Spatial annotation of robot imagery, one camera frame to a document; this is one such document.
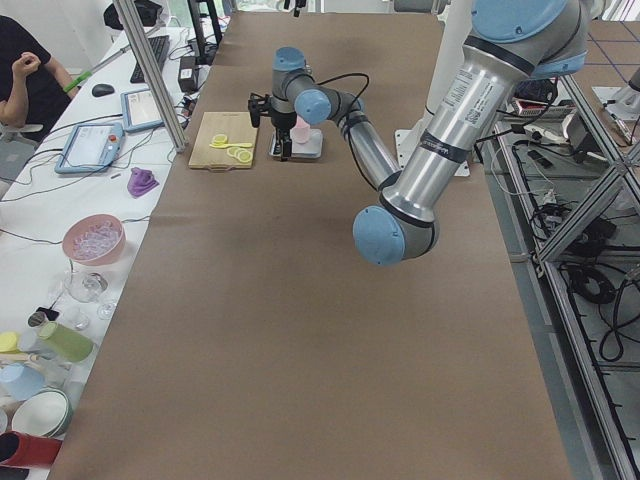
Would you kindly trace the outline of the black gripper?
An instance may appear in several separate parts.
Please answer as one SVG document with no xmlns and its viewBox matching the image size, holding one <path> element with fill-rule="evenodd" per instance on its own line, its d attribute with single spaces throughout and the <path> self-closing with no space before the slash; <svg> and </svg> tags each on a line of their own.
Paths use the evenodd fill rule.
<svg viewBox="0 0 640 480">
<path fill-rule="evenodd" d="M 290 131 L 295 126 L 295 112 L 271 111 L 271 123 L 275 129 L 276 140 L 279 142 L 280 159 L 288 161 L 292 155 L 292 141 Z"/>
</svg>

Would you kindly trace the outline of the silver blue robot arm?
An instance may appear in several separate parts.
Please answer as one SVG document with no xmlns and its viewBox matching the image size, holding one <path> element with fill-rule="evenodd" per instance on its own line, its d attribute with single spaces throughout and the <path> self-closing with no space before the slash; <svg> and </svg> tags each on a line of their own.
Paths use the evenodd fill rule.
<svg viewBox="0 0 640 480">
<path fill-rule="evenodd" d="M 405 165 L 382 143 L 358 96 L 317 83 L 300 50 L 281 47 L 274 54 L 267 108 L 281 153 L 291 151 L 288 133 L 298 118 L 340 128 L 379 194 L 378 205 L 364 208 L 353 223 L 355 246 L 373 264 L 393 265 L 435 246 L 435 205 L 459 166 L 519 83 L 583 66 L 596 8 L 592 1 L 473 1 L 467 13 L 461 66 Z"/>
</svg>

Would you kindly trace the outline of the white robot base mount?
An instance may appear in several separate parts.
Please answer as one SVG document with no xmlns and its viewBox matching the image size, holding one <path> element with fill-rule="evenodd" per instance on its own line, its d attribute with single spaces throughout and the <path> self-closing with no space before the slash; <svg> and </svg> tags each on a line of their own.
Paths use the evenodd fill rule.
<svg viewBox="0 0 640 480">
<path fill-rule="evenodd" d="M 431 122 L 464 62 L 462 45 L 471 30 L 472 1 L 394 1 L 393 6 L 395 12 L 428 13 L 434 16 L 446 13 L 424 114 L 411 130 L 396 131 L 401 133 L 401 138 L 396 141 L 397 157 L 400 165 L 405 167 L 418 147 L 430 154 L 448 154 L 448 147 L 431 133 Z"/>
</svg>

